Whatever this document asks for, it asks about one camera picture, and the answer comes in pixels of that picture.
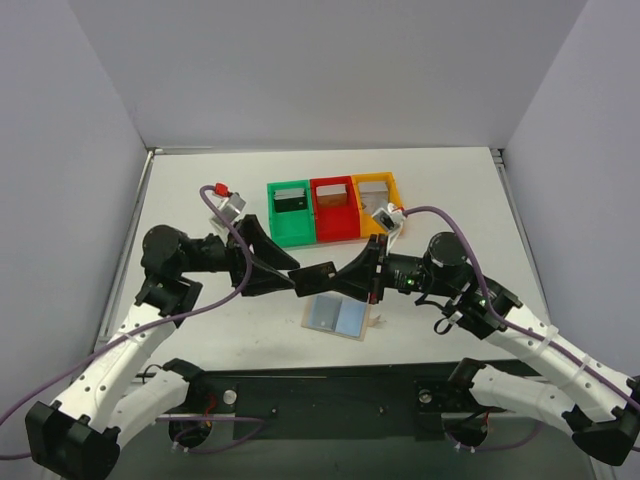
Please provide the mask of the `beige leather card holder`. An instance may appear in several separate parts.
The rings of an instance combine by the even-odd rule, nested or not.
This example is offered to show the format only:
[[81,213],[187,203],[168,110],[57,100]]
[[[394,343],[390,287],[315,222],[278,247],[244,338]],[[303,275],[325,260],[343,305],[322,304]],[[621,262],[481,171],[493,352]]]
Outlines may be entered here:
[[333,294],[313,296],[305,307],[303,328],[363,341],[369,328],[378,328],[384,321],[364,302]]

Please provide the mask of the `grey credit card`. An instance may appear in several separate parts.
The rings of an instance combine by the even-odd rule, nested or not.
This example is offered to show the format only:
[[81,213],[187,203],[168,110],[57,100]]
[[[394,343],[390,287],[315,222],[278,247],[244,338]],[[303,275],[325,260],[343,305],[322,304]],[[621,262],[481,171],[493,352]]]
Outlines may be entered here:
[[316,330],[334,332],[341,301],[332,296],[319,295],[311,303],[307,325]]

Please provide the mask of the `black credit card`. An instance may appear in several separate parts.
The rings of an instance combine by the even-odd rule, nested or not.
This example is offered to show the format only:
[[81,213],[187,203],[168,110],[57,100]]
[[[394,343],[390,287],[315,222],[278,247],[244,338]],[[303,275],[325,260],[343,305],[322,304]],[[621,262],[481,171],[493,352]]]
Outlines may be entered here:
[[336,267],[332,261],[292,270],[288,277],[294,283],[298,297],[307,297],[331,291]]

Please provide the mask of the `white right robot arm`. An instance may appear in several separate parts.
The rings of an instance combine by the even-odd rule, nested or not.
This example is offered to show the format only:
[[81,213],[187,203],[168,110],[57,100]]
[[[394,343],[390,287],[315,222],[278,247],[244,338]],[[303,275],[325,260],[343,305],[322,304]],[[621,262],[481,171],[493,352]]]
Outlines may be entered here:
[[620,466],[639,437],[639,380],[592,358],[539,319],[514,293],[478,278],[458,237],[436,234],[421,257],[392,254],[384,235],[342,269],[331,267],[331,290],[376,304],[387,289],[419,293],[417,304],[446,298],[448,329],[460,328],[500,348],[543,377],[538,383],[481,361],[462,360],[450,381],[449,402],[511,410],[567,433],[592,458]]

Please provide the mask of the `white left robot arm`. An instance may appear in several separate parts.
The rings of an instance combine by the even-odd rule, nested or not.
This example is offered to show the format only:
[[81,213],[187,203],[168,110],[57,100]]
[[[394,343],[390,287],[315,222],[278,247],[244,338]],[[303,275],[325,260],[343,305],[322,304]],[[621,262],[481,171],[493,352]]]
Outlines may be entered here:
[[254,215],[236,222],[226,240],[214,234],[191,239],[158,225],[142,246],[145,280],[118,331],[66,390],[51,404],[35,403],[25,418],[32,459],[66,479],[107,478],[124,447],[158,416],[203,405],[206,388],[194,379],[201,371],[193,365],[126,392],[192,312],[202,285],[187,274],[227,272],[236,293],[259,296],[293,288],[286,274],[300,266]]

